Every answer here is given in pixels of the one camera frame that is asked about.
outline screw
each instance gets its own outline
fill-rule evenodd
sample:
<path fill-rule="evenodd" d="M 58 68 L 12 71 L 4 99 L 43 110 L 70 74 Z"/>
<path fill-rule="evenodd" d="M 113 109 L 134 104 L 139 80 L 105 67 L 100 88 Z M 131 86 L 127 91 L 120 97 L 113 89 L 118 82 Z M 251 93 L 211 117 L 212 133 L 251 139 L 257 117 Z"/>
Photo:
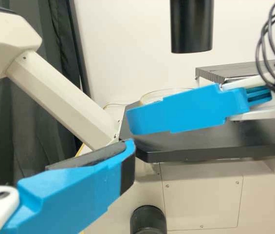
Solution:
<path fill-rule="evenodd" d="M 9 192 L 6 192 L 6 191 L 3 191 L 3 192 L 0 192 L 0 200 L 1 199 L 3 199 L 3 198 L 5 198 L 5 197 L 7 197 L 7 196 L 9 196 Z"/>

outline white panel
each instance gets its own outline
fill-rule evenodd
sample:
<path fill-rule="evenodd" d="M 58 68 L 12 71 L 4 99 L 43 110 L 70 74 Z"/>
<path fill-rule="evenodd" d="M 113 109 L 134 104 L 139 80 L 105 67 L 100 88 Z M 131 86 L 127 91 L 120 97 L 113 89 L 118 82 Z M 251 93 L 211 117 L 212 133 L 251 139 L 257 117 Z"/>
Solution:
<path fill-rule="evenodd" d="M 225 163 L 162 164 L 161 170 L 168 230 L 237 226 L 241 174 Z"/>
<path fill-rule="evenodd" d="M 274 2 L 215 0 L 213 50 L 178 55 L 170 49 L 169 0 L 75 0 L 93 99 L 103 106 L 196 87 L 195 67 L 254 61 Z"/>

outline black cylinder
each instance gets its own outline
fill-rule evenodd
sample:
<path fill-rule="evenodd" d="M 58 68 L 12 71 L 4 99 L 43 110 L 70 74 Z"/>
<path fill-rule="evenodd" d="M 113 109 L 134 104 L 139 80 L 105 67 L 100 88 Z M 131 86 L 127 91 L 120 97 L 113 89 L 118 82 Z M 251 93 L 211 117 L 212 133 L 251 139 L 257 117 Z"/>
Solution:
<path fill-rule="evenodd" d="M 170 0 L 172 53 L 212 49 L 214 0 Z"/>
<path fill-rule="evenodd" d="M 163 212 L 154 206 L 137 208 L 130 220 L 131 234 L 167 234 Z"/>

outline metal plate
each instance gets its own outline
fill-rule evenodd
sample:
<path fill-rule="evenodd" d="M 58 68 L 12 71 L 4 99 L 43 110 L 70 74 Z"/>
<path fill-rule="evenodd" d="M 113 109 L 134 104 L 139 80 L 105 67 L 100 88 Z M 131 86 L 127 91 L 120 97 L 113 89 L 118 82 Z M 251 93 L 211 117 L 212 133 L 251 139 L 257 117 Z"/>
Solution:
<path fill-rule="evenodd" d="M 137 105 L 135 102 L 126 110 Z M 124 115 L 119 137 L 133 137 L 136 155 L 145 162 L 275 156 L 275 119 L 227 121 L 222 126 L 196 131 L 133 136 Z"/>

